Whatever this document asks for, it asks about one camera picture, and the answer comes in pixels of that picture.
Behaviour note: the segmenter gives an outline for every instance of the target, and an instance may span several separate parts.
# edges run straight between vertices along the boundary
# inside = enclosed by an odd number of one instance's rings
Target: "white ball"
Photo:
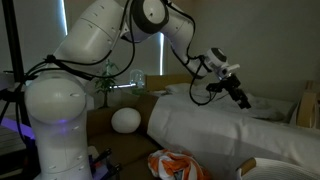
[[[114,113],[111,125],[118,133],[132,133],[140,125],[140,113],[132,108],[122,108]]]

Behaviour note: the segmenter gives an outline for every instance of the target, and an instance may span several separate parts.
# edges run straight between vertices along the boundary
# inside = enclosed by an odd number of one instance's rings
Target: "wire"
[[[199,73],[201,67],[202,67],[202,61],[201,61],[200,65],[199,65],[199,67],[198,67],[198,69],[197,69],[196,74]],[[191,85],[190,85],[190,88],[189,88],[189,96],[190,96],[190,99],[191,99],[195,104],[197,104],[198,106],[207,105],[207,104],[210,103],[210,102],[212,101],[212,99],[215,97],[216,93],[214,94],[214,96],[213,96],[213,98],[212,98],[211,92],[208,91],[210,97],[209,97],[209,100],[208,100],[207,102],[200,103],[200,102],[196,101],[196,100],[193,98],[193,95],[192,95],[192,93],[191,93],[191,92],[192,92],[192,86],[193,86],[193,84],[194,84],[195,79],[196,79],[196,76],[193,76],[192,81],[191,81]]]
[[[18,127],[19,136],[20,136],[22,142],[27,146],[26,139],[24,138],[24,136],[23,136],[23,134],[22,134],[22,131],[21,131],[19,106],[20,106],[19,103],[16,103],[16,106],[15,106],[16,122],[17,122],[17,127]]]
[[[125,7],[124,7],[124,10],[122,13],[121,23],[119,26],[119,31],[121,31],[123,29],[124,19],[125,19],[128,5],[129,5],[129,1],[130,0],[127,0],[127,2],[125,4]],[[93,62],[93,63],[79,63],[79,62],[63,60],[63,59],[56,59],[56,60],[64,62],[64,63],[69,63],[69,64],[76,64],[76,65],[82,65],[82,66],[93,66],[93,65],[96,65],[96,64],[99,64],[99,63],[102,63],[103,61],[105,61],[111,55],[111,53],[112,53],[112,50],[109,50],[109,52],[102,59],[100,59],[99,61]]]
[[[127,71],[129,69],[129,67],[131,66],[131,64],[133,63],[134,57],[135,57],[135,53],[136,53],[136,48],[135,48],[135,41],[134,41],[134,36],[133,36],[133,32],[132,32],[132,6],[130,9],[130,14],[129,14],[129,28],[130,28],[130,37],[131,37],[131,44],[132,44],[132,55],[131,55],[131,60],[129,62],[129,64],[119,73],[114,74],[114,75],[109,75],[109,76],[98,76],[98,75],[93,75],[93,74],[89,74],[89,73],[85,73],[83,72],[85,75],[87,76],[91,76],[91,77],[95,77],[95,78],[115,78],[121,74],[123,74],[125,71]]]
[[[228,95],[230,95],[230,94],[229,94],[229,93],[227,93],[227,94],[225,94],[225,95],[223,95],[223,96],[219,97],[218,99],[214,100],[213,102],[219,101],[220,99],[223,99],[223,98],[225,98],[225,97],[226,97],[226,96],[228,96]]]
[[[2,120],[4,118],[4,114],[6,113],[8,107],[9,107],[9,104],[10,104],[10,102],[7,101],[6,104],[3,107],[3,110],[2,110],[1,115],[0,115],[0,126],[1,126]]]
[[[42,62],[36,64],[35,66],[33,66],[33,67],[26,73],[26,76],[28,76],[32,71],[34,71],[34,70],[36,70],[36,69],[38,69],[38,68],[40,68],[40,67],[42,67],[42,66],[44,66],[44,65],[46,65],[46,64],[47,64],[47,63],[46,63],[45,61],[42,61]]]
[[[175,8],[175,7],[173,7],[173,6],[172,6],[172,2],[169,3],[168,0],[163,0],[163,1],[164,1],[164,3],[165,3],[170,9],[172,9],[173,11],[179,13],[180,15],[182,15],[182,16],[188,18],[190,21],[192,21],[192,23],[193,23],[193,34],[192,34],[192,38],[191,38],[191,41],[192,41],[192,39],[193,39],[193,37],[194,37],[194,34],[195,34],[195,32],[196,32],[196,22],[195,22],[195,20],[194,20],[190,15],[188,15],[188,14],[186,14],[186,13],[178,10],[178,9]],[[191,56],[189,55],[189,48],[190,48],[190,45],[191,45],[191,41],[190,41],[190,43],[188,44],[188,47],[187,47],[188,60],[189,60],[189,59],[191,59],[191,60],[196,60],[196,59],[198,59],[198,56],[191,57]]]
[[[44,71],[57,71],[57,70],[62,70],[62,69],[61,69],[61,68],[38,69],[38,70],[32,72],[32,73],[30,74],[30,76],[34,76],[34,75],[38,74],[39,72],[44,72]]]

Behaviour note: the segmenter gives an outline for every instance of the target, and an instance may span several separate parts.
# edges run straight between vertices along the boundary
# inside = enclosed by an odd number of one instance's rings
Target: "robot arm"
[[[83,86],[89,79],[74,76],[73,72],[95,74],[120,38],[142,42],[162,32],[170,40],[177,59],[194,77],[214,72],[223,82],[208,86],[208,90],[217,92],[225,88],[239,105],[246,102],[244,93],[237,88],[240,82],[231,73],[239,66],[230,66],[219,49],[212,48],[195,58],[188,55],[194,24],[177,9],[167,0],[128,0],[125,8],[113,0],[97,0],[81,15],[46,67],[54,71],[41,73],[26,88],[25,102],[41,166],[38,179],[92,178],[85,158]],[[69,61],[65,71],[55,69],[65,66],[59,60]]]
[[[124,34],[125,39],[141,42],[156,32],[163,33],[170,40],[172,52],[195,78],[201,79],[214,72],[220,79],[220,83],[209,84],[208,91],[221,92],[224,88],[240,108],[250,108],[246,95],[238,88],[240,81],[233,74],[240,68],[238,64],[229,65],[227,57],[218,48],[211,48],[194,58],[188,55],[195,24],[179,7],[168,0],[133,1],[128,12],[127,17],[132,16],[134,20],[134,28],[131,28],[131,36]]]

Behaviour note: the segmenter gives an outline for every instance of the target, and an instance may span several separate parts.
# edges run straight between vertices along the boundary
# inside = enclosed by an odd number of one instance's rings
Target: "orange and white fabric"
[[[148,166],[154,177],[165,180],[209,180],[209,173],[188,153],[174,153],[168,149],[149,155]]]

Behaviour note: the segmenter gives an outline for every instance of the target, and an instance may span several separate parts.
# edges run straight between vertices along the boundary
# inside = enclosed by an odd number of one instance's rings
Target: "white blanket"
[[[181,96],[159,98],[148,134],[164,148],[190,151],[219,179],[234,179],[236,168],[250,157],[281,160],[320,174],[320,134],[198,107]]]

